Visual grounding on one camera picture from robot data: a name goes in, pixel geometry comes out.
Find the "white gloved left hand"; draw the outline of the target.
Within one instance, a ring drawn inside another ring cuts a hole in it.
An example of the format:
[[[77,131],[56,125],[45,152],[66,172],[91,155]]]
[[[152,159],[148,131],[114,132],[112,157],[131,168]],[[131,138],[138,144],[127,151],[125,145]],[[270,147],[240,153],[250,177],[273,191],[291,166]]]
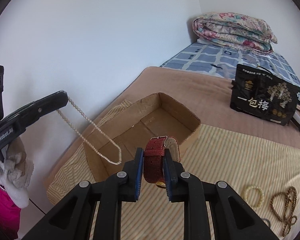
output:
[[[29,187],[34,164],[27,160],[24,144],[20,137],[3,148],[4,159],[0,161],[0,188],[12,202],[24,209],[29,205]]]

